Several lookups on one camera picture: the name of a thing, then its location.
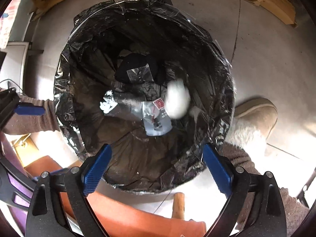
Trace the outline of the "black plastic bag trash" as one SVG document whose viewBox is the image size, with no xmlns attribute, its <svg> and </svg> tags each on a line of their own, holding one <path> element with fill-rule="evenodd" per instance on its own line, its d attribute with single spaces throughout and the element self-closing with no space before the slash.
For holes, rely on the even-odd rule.
<svg viewBox="0 0 316 237">
<path fill-rule="evenodd" d="M 157 54 L 130 53 L 119 56 L 115 79 L 124 84 L 161 85 L 166 80 L 166 67 Z"/>
</svg>

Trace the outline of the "grey striped wrapper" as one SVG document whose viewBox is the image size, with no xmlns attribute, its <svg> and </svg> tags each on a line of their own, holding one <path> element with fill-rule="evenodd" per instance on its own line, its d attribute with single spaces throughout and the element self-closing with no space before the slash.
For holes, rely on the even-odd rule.
<svg viewBox="0 0 316 237">
<path fill-rule="evenodd" d="M 171 119 L 165 111 L 165 103 L 161 98 L 142 102 L 142 117 L 148 136 L 162 136 L 172 130 Z"/>
</svg>

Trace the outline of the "orange wooden chair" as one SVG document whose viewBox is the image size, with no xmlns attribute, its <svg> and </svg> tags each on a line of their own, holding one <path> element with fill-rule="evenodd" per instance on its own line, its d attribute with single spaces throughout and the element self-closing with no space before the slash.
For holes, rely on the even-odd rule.
<svg viewBox="0 0 316 237">
<path fill-rule="evenodd" d="M 110 236 L 204 236 L 206 224 L 194 220 L 165 218 L 135 209 L 99 192 L 88 202 Z"/>
</svg>

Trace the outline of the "black lined trash bin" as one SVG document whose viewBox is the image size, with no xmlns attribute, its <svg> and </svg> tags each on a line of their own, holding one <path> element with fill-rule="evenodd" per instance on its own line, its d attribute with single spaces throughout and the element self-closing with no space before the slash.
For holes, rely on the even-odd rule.
<svg viewBox="0 0 316 237">
<path fill-rule="evenodd" d="M 130 53 L 157 54 L 165 82 L 117 81 L 119 56 Z M 178 79 L 190 93 L 187 113 L 171 119 L 169 133 L 148 136 L 142 102 L 165 102 L 168 83 Z M 109 90 L 118 105 L 104 114 L 100 102 Z M 230 64 L 209 32 L 171 5 L 102 2 L 74 18 L 55 74 L 54 105 L 60 130 L 80 160 L 111 146 L 105 182 L 126 192 L 161 193 L 205 169 L 204 144 L 222 145 L 234 110 Z"/>
</svg>

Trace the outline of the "right fuzzy slipper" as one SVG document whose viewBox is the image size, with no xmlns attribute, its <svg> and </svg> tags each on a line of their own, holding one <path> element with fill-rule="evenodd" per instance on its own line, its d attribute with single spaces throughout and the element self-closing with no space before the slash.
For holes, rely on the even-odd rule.
<svg viewBox="0 0 316 237">
<path fill-rule="evenodd" d="M 264 153 L 277 119 L 277 108 L 270 100 L 250 99 L 235 108 L 225 141 L 247 153 Z"/>
</svg>

